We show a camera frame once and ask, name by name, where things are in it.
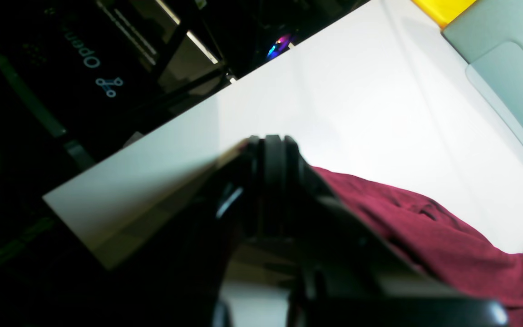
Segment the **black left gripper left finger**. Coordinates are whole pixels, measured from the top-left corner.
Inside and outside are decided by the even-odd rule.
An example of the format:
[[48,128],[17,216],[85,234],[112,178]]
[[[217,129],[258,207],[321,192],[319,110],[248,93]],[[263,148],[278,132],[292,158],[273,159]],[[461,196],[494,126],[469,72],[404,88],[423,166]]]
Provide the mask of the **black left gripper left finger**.
[[267,262],[242,243],[266,227],[259,193],[275,171],[276,137],[250,137],[181,209],[156,214],[159,230],[123,261],[102,271],[79,251],[58,260],[49,293],[44,276],[5,287],[0,327],[273,327],[276,288],[224,276],[258,277]]

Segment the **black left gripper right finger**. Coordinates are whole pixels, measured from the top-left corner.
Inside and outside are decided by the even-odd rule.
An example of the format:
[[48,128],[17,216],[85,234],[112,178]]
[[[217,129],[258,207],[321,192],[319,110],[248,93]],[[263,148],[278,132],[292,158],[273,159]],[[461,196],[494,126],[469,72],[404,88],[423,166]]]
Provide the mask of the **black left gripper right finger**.
[[417,271],[338,199],[296,141],[275,137],[275,234],[301,269],[301,327],[506,327],[495,300]]

